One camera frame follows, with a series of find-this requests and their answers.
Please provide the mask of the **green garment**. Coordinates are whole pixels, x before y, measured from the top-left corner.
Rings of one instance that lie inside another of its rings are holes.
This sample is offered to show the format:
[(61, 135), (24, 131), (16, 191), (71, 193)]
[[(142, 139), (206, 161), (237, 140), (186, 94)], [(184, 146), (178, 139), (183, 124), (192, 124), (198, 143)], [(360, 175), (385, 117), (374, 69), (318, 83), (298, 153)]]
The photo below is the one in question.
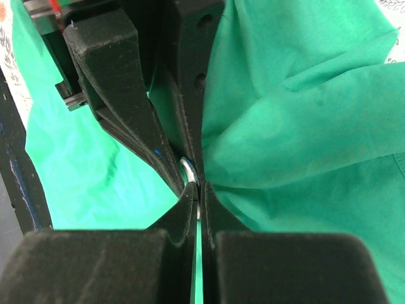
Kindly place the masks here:
[[(141, 229), (176, 196), (94, 120), (69, 112), (23, 4), (13, 50), (33, 101), (25, 149), (56, 229)], [(209, 63), (207, 179), (251, 229), (346, 232), (404, 302), (404, 63), (374, 1), (228, 1)]]

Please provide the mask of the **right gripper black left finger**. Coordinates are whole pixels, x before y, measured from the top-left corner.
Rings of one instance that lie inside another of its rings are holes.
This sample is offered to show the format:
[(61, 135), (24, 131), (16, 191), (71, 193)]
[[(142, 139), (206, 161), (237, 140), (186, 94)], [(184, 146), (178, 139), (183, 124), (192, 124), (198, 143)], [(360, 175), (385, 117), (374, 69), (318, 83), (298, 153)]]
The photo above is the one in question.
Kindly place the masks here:
[(29, 232), (1, 276), (2, 303), (194, 303), (197, 187), (144, 230)]

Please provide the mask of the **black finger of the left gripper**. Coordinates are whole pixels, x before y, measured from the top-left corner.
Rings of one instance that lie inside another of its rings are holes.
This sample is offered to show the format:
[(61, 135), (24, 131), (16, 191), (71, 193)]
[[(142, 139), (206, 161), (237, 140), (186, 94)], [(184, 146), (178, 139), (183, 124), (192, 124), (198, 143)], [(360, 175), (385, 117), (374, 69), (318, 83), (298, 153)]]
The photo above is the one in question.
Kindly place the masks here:
[(176, 158), (204, 179), (201, 144), (208, 63), (224, 1), (167, 1), (149, 97)]
[(144, 85), (138, 32), (122, 9), (75, 20), (63, 32), (79, 83), (101, 127), (180, 196), (184, 182)]

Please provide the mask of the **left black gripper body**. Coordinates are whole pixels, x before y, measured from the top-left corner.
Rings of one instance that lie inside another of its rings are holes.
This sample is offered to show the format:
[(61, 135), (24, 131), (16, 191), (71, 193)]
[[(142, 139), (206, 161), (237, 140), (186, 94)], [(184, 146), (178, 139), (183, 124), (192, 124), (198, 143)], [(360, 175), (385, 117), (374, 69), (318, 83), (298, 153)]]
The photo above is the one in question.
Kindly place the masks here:
[(151, 86), (158, 38), (162, 28), (166, 1), (24, 1), (23, 7), (62, 79), (55, 87), (70, 111), (88, 105), (79, 74), (63, 36), (75, 20), (122, 9), (138, 32), (140, 65), (144, 85)]

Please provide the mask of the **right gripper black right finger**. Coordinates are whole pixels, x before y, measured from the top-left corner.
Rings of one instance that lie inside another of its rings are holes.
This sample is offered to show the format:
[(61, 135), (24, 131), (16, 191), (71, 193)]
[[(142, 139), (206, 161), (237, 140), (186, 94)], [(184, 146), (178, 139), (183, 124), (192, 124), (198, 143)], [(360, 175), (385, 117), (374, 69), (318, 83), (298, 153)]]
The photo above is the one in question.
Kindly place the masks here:
[(201, 184), (205, 303), (388, 303), (366, 246), (350, 234), (254, 232)]

